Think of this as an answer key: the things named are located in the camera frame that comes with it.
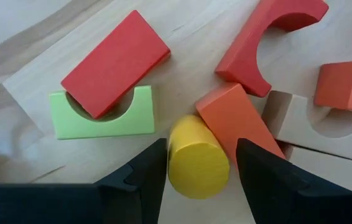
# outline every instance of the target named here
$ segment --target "yellow block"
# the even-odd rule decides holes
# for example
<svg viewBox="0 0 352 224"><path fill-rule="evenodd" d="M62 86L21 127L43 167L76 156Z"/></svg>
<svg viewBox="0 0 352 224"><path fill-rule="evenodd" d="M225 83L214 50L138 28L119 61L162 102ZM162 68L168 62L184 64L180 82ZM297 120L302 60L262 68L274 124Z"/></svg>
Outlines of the yellow block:
<svg viewBox="0 0 352 224"><path fill-rule="evenodd" d="M230 166L226 154L205 123L194 115L176 122L170 133L169 180L189 198L204 199L226 185Z"/></svg>

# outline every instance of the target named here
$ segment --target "green block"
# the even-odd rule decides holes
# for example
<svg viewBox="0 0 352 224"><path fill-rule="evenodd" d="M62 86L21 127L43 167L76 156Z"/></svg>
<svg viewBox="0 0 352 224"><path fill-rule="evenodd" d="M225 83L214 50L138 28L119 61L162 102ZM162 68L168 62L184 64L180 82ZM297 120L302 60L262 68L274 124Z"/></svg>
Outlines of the green block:
<svg viewBox="0 0 352 224"><path fill-rule="evenodd" d="M65 91L50 95L52 120L57 139L98 138L155 132L151 86L134 89L132 103L120 117L94 120Z"/></svg>

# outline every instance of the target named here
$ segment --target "black object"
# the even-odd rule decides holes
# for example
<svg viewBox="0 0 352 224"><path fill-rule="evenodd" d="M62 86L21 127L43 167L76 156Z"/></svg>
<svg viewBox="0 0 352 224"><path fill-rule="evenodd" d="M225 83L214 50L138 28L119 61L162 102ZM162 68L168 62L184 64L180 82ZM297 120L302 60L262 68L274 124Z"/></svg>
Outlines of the black object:
<svg viewBox="0 0 352 224"><path fill-rule="evenodd" d="M257 224L352 223L352 191L313 175L247 139L239 178Z"/></svg>
<svg viewBox="0 0 352 224"><path fill-rule="evenodd" d="M94 184L0 184L0 224L154 224L166 172L167 140L159 139Z"/></svg>

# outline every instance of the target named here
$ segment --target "unpainted wooden block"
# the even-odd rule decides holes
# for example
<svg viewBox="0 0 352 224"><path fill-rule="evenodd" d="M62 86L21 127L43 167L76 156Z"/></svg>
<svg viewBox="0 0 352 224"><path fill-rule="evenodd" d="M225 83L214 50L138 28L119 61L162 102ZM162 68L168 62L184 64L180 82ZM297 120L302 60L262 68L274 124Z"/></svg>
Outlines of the unpainted wooden block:
<svg viewBox="0 0 352 224"><path fill-rule="evenodd" d="M262 118L280 141L352 159L352 111L314 108L305 97L271 91Z"/></svg>
<svg viewBox="0 0 352 224"><path fill-rule="evenodd" d="M169 48L151 26L132 11L63 79L62 85L97 119L169 55Z"/></svg>
<svg viewBox="0 0 352 224"><path fill-rule="evenodd" d="M321 66L314 103L352 110L352 62Z"/></svg>
<svg viewBox="0 0 352 224"><path fill-rule="evenodd" d="M352 190L352 160L289 145L285 156L293 165Z"/></svg>
<svg viewBox="0 0 352 224"><path fill-rule="evenodd" d="M170 133L169 180L189 198L205 199L226 185L230 166L219 142L201 118L186 115Z"/></svg>
<svg viewBox="0 0 352 224"><path fill-rule="evenodd" d="M285 159L240 84L227 83L204 96L195 106L235 165L239 138L246 138Z"/></svg>
<svg viewBox="0 0 352 224"><path fill-rule="evenodd" d="M50 95L52 120L58 139L98 138L155 131L151 86L138 86L130 107L109 121L93 120L65 91Z"/></svg>
<svg viewBox="0 0 352 224"><path fill-rule="evenodd" d="M256 61L257 46L268 27L287 32L319 22L328 10L322 0L261 0L253 10L215 72L226 81L238 82L252 95L265 97L271 89Z"/></svg>

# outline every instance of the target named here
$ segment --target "light wood floor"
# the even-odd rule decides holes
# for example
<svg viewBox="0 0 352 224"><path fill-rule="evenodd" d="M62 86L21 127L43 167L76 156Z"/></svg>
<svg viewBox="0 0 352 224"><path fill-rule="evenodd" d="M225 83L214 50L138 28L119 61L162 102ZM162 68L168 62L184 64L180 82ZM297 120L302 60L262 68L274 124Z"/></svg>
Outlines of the light wood floor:
<svg viewBox="0 0 352 224"><path fill-rule="evenodd" d="M259 68L273 89L313 96L321 64L352 60L352 0L327 0L314 26L261 40ZM0 182L94 182L170 125L194 113L221 80L213 71L257 0L0 0ZM158 90L158 131L148 136L56 140L49 93L133 9L171 48L172 58L139 85ZM258 111L266 99L252 97ZM165 186L160 223L254 223L235 170L209 200Z"/></svg>

